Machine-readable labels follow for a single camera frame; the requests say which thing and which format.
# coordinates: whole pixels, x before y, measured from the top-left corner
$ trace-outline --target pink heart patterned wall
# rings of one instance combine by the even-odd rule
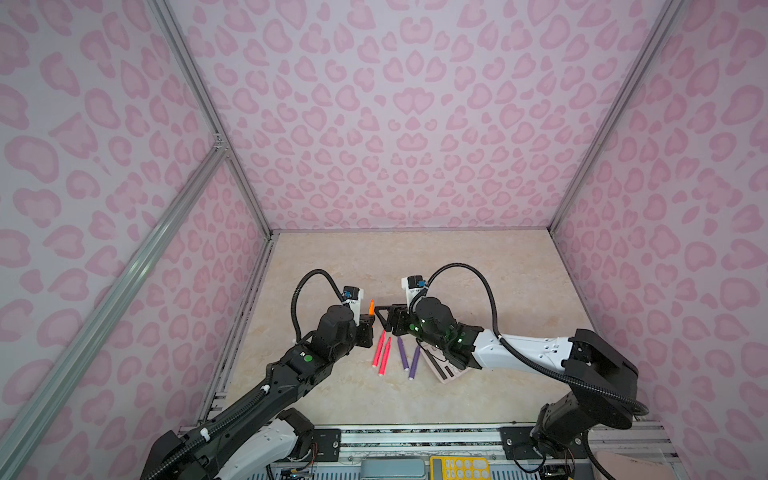
[[[548,225],[663,4],[171,3],[278,229]]]
[[[0,6],[0,435],[213,143],[141,0]]]
[[[157,437],[193,425],[262,245],[222,165],[21,478],[137,478]]]
[[[691,4],[556,236],[693,480],[768,475],[766,25]]]

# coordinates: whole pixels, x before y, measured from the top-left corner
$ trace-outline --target pink marker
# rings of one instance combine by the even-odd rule
[[[373,364],[371,365],[373,368],[379,366],[379,357],[382,355],[382,348],[384,347],[384,335],[386,335],[386,331],[382,331],[382,335],[379,337],[379,346],[376,347],[376,356],[373,357]]]
[[[384,347],[384,357],[382,357],[382,365],[379,368],[379,375],[384,376],[386,373],[386,361],[389,359],[389,347],[392,346],[392,337],[389,337],[386,341],[386,347]]]

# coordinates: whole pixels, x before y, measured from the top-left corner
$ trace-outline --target calculator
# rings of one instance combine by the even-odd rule
[[[482,457],[430,457],[432,480],[489,480],[491,469]]]

